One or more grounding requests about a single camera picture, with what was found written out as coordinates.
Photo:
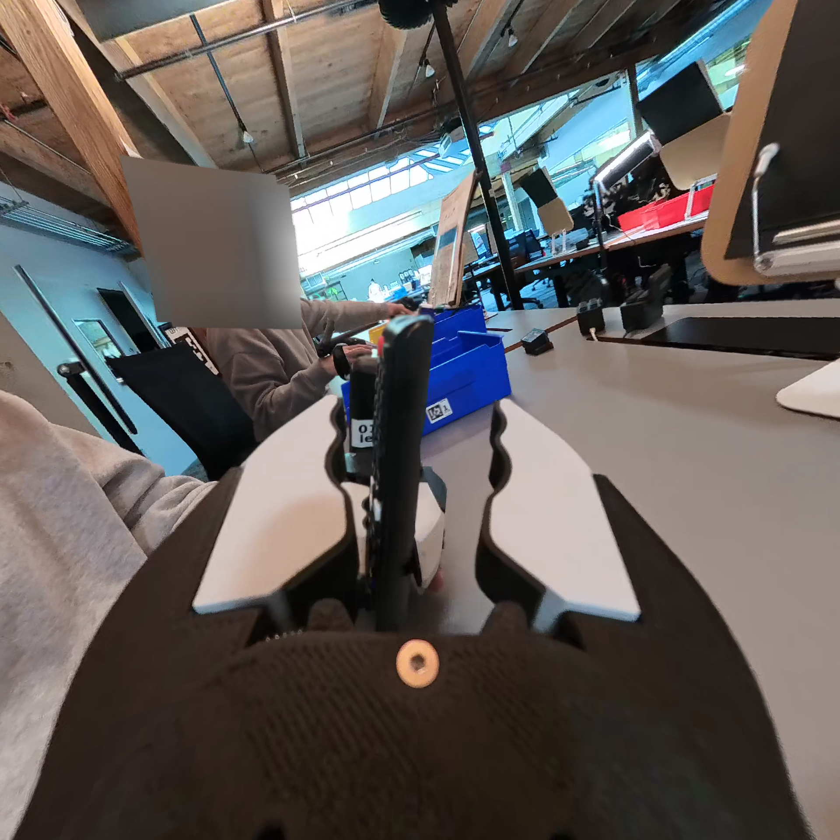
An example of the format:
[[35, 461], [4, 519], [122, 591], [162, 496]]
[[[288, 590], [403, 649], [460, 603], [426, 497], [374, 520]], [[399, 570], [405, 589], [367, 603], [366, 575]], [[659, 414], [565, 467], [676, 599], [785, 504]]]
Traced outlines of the blue labelled plastic bin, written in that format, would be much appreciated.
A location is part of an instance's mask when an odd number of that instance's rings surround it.
[[[377, 349], [374, 443], [386, 432], [431, 434], [511, 393], [502, 337], [460, 332], [433, 342], [429, 318], [397, 318]], [[349, 426], [349, 384], [342, 387]]]

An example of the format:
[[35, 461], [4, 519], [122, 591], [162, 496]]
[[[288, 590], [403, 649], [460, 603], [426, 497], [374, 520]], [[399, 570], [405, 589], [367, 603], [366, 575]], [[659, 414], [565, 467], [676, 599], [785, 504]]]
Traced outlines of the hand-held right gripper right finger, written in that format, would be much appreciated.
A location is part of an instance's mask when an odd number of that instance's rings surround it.
[[634, 623], [642, 610], [590, 467], [511, 399], [493, 408], [480, 590], [538, 632], [566, 613]]

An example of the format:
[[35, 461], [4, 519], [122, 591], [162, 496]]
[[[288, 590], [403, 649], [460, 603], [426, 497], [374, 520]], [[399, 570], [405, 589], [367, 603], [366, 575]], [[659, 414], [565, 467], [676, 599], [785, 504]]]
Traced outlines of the wooden support post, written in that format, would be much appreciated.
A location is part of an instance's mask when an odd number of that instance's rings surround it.
[[140, 231], [122, 167], [130, 136], [54, 2], [2, 1], [1, 23], [24, 67], [76, 145], [138, 250]]

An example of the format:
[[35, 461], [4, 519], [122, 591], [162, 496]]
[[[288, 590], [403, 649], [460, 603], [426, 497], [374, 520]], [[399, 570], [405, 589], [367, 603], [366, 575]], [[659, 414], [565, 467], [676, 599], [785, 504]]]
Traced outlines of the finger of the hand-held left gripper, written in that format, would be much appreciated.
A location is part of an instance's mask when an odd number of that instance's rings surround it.
[[370, 501], [370, 488], [355, 481], [344, 481], [343, 491], [350, 499], [351, 511], [353, 513], [353, 530], [357, 542], [360, 577], [368, 574], [368, 504]]
[[446, 507], [445, 482], [432, 468], [421, 468], [415, 516], [417, 570], [414, 578], [417, 589], [430, 588], [439, 573], [445, 544]]

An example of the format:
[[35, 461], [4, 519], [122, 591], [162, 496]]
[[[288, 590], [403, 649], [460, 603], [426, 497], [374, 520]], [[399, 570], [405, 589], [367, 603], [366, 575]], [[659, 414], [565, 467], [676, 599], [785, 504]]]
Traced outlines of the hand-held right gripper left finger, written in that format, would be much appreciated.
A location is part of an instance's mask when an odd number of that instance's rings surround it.
[[308, 615], [358, 612], [360, 558], [344, 478], [344, 408], [326, 395], [268, 436], [241, 469], [192, 607]]

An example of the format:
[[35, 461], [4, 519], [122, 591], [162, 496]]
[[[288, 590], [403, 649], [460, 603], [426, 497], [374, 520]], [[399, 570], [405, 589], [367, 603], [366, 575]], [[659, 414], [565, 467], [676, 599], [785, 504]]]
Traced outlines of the black tan divider panel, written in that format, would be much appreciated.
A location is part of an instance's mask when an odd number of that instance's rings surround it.
[[537, 208], [542, 229], [550, 238], [551, 256], [564, 253], [568, 234], [574, 229], [574, 221], [568, 207], [556, 192], [548, 172], [540, 167], [523, 176], [519, 185]]
[[639, 111], [678, 190], [686, 192], [719, 173], [730, 114], [722, 107], [703, 60], [649, 93], [639, 102]]

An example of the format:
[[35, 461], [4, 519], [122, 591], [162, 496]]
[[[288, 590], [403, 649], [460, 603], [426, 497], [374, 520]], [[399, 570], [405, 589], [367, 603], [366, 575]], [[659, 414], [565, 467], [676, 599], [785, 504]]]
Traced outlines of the black office chair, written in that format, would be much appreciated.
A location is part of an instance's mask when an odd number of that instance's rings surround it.
[[111, 359], [108, 365], [192, 450], [210, 480], [222, 479], [257, 448], [250, 418], [188, 344]]

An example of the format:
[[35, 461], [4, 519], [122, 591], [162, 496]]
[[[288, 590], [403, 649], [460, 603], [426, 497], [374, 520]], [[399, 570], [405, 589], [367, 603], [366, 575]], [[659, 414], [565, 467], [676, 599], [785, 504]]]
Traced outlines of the red plastic bin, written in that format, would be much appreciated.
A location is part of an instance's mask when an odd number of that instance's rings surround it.
[[680, 224], [708, 211], [715, 184], [710, 182], [692, 187], [677, 197], [649, 203], [617, 218], [624, 233], [637, 230], [656, 230]]

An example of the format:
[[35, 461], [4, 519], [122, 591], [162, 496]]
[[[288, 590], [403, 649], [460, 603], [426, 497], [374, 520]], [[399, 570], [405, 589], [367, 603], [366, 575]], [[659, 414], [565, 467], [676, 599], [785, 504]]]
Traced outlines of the black charging dock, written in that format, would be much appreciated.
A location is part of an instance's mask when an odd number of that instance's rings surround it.
[[662, 317], [672, 274], [671, 266], [663, 264], [647, 279], [645, 288], [635, 290], [621, 305], [625, 333], [646, 330]]

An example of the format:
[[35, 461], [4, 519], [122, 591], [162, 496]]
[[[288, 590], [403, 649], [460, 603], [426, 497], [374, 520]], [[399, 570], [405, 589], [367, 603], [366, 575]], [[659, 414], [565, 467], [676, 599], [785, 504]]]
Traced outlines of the black white marker tag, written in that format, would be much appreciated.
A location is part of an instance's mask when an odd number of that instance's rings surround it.
[[206, 368], [210, 370], [212, 374], [219, 376], [218, 368], [194, 331], [189, 328], [175, 327], [170, 324], [163, 328], [163, 332], [173, 345], [184, 344], [195, 354], [195, 356], [206, 366]]

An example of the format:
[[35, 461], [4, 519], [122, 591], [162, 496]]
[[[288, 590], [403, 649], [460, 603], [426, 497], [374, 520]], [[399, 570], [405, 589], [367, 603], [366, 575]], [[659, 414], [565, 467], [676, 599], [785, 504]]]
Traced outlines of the black desk mat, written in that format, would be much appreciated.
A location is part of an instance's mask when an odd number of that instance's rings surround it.
[[640, 343], [685, 350], [835, 361], [839, 357], [839, 319], [682, 318], [640, 339]]

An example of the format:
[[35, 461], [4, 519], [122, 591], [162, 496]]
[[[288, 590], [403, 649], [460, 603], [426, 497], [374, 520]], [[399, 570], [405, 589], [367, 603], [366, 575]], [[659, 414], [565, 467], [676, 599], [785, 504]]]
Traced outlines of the black remote control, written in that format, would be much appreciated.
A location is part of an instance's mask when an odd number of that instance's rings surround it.
[[400, 316], [382, 335], [374, 394], [366, 568], [374, 628], [400, 630], [422, 583], [415, 530], [434, 320]]

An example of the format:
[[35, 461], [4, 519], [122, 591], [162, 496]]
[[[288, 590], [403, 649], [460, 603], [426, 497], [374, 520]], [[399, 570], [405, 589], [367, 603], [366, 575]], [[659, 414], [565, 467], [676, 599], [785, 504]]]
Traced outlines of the black steel column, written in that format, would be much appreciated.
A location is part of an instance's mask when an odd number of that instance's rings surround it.
[[448, 20], [448, 6], [446, 2], [443, 1], [431, 1], [429, 5], [432, 10], [438, 40], [443, 50], [444, 62], [454, 90], [458, 114], [465, 129], [465, 136], [468, 141], [469, 150], [476, 168], [476, 173], [478, 174], [479, 187], [484, 199], [490, 228], [496, 241], [497, 256], [499, 258], [502, 277], [507, 290], [507, 296], [509, 298], [511, 308], [513, 310], [521, 311], [524, 309], [524, 305], [518, 286], [516, 272], [511, 262], [508, 241], [506, 239], [501, 217], [498, 212], [497, 200], [491, 186], [486, 157], [480, 144], [478, 124], [473, 112], [471, 111], [465, 75], [460, 64], [458, 49], [456, 47], [453, 31]]

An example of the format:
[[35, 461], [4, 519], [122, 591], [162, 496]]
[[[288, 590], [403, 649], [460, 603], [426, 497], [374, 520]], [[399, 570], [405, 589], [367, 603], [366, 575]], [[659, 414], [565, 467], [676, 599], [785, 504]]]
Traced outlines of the leaning wooden board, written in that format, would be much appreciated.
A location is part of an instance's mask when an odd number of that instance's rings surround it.
[[440, 206], [427, 303], [434, 309], [460, 304], [465, 267], [466, 225], [478, 175], [470, 173]]

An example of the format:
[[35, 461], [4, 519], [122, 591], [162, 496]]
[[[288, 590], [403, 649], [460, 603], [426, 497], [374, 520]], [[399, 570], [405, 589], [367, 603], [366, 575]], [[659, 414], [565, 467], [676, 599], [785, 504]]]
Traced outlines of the LED light bar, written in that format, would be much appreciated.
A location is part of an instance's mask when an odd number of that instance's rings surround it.
[[647, 130], [620, 154], [599, 168], [592, 178], [592, 183], [602, 192], [612, 189], [615, 184], [632, 174], [648, 159], [657, 156], [660, 148], [654, 132]]

